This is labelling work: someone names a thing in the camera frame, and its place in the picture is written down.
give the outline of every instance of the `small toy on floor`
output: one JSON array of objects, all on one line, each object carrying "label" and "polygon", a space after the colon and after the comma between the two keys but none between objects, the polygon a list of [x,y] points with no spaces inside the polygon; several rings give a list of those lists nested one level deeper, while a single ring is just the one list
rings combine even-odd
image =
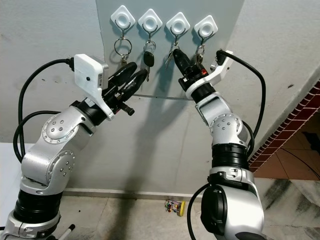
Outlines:
[{"label": "small toy on floor", "polygon": [[171,213],[176,213],[179,217],[182,217],[184,215],[184,209],[185,209],[186,201],[175,201],[175,200],[166,200],[165,201],[165,211]]}]

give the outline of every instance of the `gray wall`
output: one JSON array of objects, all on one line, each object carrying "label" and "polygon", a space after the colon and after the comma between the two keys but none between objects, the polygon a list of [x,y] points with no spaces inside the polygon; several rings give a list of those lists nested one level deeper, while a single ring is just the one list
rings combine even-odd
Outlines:
[{"label": "gray wall", "polygon": [[[266,79],[262,142],[317,78],[320,65],[318,0],[246,0],[228,49],[259,69]],[[103,59],[93,0],[0,1],[0,140],[11,142],[17,125],[20,89],[40,65],[86,53]],[[261,89],[252,73],[234,63],[216,89],[252,127]],[[55,66],[35,79],[24,101],[25,114],[63,110],[81,100],[67,66]],[[75,188],[192,193],[205,183],[211,166],[211,136],[192,102],[133,97],[136,113],[104,122],[78,159],[69,186]],[[26,125],[34,143],[47,116]]]}]

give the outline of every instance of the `concrete floor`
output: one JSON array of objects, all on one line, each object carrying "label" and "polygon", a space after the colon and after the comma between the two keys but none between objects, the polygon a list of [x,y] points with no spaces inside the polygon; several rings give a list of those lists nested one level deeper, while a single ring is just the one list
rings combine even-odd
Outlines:
[{"label": "concrete floor", "polygon": [[[265,213],[263,233],[268,240],[320,239],[320,182],[256,179]],[[186,240],[190,239],[186,214],[165,211],[164,200],[64,196],[62,218],[54,235],[70,224],[69,240]],[[201,204],[192,208],[197,240],[215,239],[203,227]]]}]

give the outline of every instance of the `car key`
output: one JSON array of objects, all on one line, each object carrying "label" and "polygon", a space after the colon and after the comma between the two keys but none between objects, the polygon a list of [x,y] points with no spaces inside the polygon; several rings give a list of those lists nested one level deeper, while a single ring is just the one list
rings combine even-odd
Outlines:
[{"label": "car key", "polygon": [[150,51],[145,51],[143,54],[143,62],[147,66],[148,75],[146,81],[149,82],[150,68],[155,65],[155,56]]}]

